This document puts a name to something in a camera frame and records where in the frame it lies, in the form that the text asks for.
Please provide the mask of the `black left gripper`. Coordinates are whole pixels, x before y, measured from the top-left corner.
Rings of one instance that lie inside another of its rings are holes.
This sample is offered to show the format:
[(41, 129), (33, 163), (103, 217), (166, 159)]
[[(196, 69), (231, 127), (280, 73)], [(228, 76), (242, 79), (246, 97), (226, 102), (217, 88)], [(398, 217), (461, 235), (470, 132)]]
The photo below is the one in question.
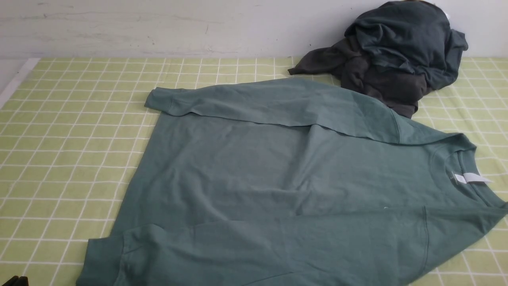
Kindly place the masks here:
[(12, 276), (2, 286), (29, 286), (29, 280), (25, 276)]

